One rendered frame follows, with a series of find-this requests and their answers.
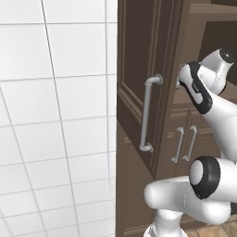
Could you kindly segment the open brown cabinet door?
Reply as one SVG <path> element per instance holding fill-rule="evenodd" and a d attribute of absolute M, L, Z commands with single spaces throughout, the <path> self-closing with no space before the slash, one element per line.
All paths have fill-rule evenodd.
<path fill-rule="evenodd" d="M 143 165 L 156 174 L 168 98 L 174 94 L 179 65 L 179 38 L 191 0 L 118 0 L 118 122 L 135 149 L 140 149 L 145 82 L 151 86 L 145 142 L 138 151 Z"/>

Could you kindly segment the brown lower cabinet door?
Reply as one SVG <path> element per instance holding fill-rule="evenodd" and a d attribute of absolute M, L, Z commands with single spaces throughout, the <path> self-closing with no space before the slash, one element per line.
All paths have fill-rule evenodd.
<path fill-rule="evenodd" d="M 168 127 L 165 133 L 164 144 L 161 146 L 160 156 L 157 164 L 156 179 L 164 180 L 173 178 L 175 176 L 178 163 L 171 161 L 176 155 L 180 133 L 177 131 L 178 127 L 185 127 L 188 119 L 189 110 L 174 109 L 170 115 Z"/>
<path fill-rule="evenodd" d="M 190 161 L 183 160 L 183 156 L 187 156 L 193 138 L 193 131 L 190 127 L 195 125 L 197 134 L 195 137 L 193 151 Z M 178 167 L 175 176 L 185 176 L 189 174 L 189 168 L 192 162 L 199 156 L 220 157 L 220 149 L 214 139 L 213 131 L 205 122 L 203 117 L 194 108 L 189 110 L 188 119 L 185 127 L 184 139 L 181 145 L 181 154 L 179 156 Z"/>

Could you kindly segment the brown tall cabinet frame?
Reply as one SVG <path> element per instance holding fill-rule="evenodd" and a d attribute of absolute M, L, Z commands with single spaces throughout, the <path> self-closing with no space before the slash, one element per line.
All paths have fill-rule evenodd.
<path fill-rule="evenodd" d="M 218 4 L 213 0 L 191 0 L 182 32 L 177 49 L 177 75 L 184 63 L 201 60 L 220 47 L 237 56 L 237 0 L 221 0 Z M 184 89 L 174 86 L 173 90 L 174 94 L 168 98 L 161 146 L 172 111 L 194 108 Z M 151 175 L 146 169 L 138 151 L 118 121 L 116 237 L 142 237 L 155 214 L 143 200 L 143 188 L 156 181 L 156 174 Z"/>

